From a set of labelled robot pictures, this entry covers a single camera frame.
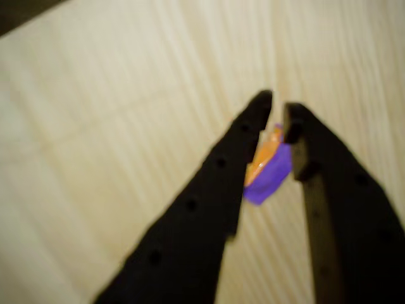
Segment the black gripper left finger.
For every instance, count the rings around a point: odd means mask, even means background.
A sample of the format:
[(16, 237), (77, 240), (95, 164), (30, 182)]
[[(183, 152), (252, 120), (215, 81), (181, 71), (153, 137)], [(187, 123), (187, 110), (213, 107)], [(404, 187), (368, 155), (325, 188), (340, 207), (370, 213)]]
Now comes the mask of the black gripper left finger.
[(143, 235), (96, 303), (213, 303), (226, 242), (237, 232), (247, 165), (271, 112), (264, 90)]

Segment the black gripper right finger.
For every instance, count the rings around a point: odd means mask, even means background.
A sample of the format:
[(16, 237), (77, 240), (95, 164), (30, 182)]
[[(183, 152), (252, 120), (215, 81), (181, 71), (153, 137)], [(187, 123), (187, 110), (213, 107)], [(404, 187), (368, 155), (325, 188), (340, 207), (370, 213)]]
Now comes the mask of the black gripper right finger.
[(382, 187), (303, 104), (285, 104), (283, 127), (302, 184), (316, 302), (403, 303), (404, 229)]

